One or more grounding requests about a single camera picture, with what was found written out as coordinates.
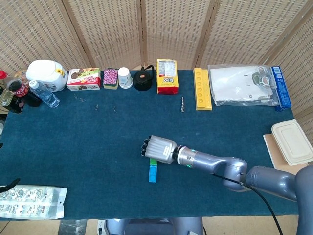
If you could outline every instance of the green block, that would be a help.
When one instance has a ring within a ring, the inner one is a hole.
[[[157,160],[150,158],[150,165],[157,165]]]

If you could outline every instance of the plastic water bottle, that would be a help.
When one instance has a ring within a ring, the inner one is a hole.
[[[42,83],[36,80],[29,82],[29,86],[33,93],[43,100],[50,108],[55,108],[59,105],[60,100]]]

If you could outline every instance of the black cable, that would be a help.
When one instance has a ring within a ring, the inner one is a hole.
[[[204,230],[204,234],[207,235],[206,230],[205,230],[205,227],[203,227],[203,230]]]
[[[217,175],[217,174],[213,174],[213,175],[216,176],[216,177],[219,177],[219,178],[221,178],[221,179],[223,179],[223,180],[228,180],[228,181],[234,182],[234,183],[236,183],[236,184],[242,185],[239,181],[232,180],[232,179],[229,179],[229,178],[226,178],[226,177],[224,177],[224,176]],[[249,186],[249,185],[245,185],[245,187],[251,189],[252,191],[254,191],[256,194],[258,194],[258,195],[262,198],[262,200],[263,200],[263,201],[265,202],[265,204],[267,205],[267,207],[268,207],[270,213],[272,214],[272,217],[273,217],[273,219],[274,219],[274,221],[275,221],[275,224],[276,224],[276,227],[277,227],[277,229],[278,229],[278,231],[279,231],[279,234],[280,234],[280,235],[283,235],[283,231],[282,231],[282,229],[280,228],[280,225],[279,225],[278,220],[277,220],[277,218],[276,218],[276,216],[275,216],[275,214],[274,214],[274,211],[273,211],[272,207],[270,206],[270,204],[268,203],[268,201],[266,200],[266,198],[265,198],[258,190],[256,190],[255,188],[253,188],[253,187],[251,187],[251,186]]]
[[[7,224],[4,226],[4,228],[0,231],[0,234],[2,234],[3,230],[6,228],[6,226],[7,226],[9,223],[10,223],[10,221],[7,222]]]

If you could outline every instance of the red bottle cap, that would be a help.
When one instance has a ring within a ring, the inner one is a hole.
[[[5,71],[0,70],[0,80],[5,79],[6,78],[6,73]]]

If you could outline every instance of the woven room divider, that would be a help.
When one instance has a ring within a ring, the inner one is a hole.
[[[280,65],[313,143],[313,0],[7,0],[0,9],[0,68],[8,73],[36,59],[67,70],[132,69],[157,58],[179,69]]]

